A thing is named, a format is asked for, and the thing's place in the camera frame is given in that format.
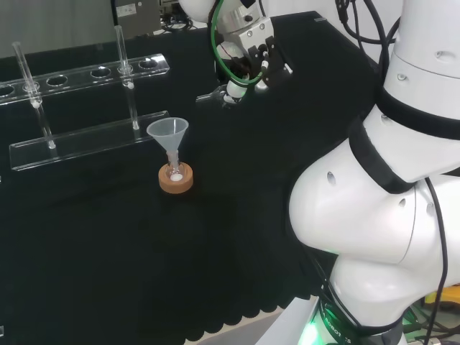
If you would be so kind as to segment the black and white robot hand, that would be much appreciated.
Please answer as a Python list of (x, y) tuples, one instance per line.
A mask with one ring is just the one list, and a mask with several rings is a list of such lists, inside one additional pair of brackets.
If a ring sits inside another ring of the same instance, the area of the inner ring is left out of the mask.
[(263, 93), (293, 74), (268, 17), (238, 16), (235, 11), (216, 15), (210, 37), (216, 71), (224, 79), (219, 93), (225, 104), (239, 103), (251, 88)]

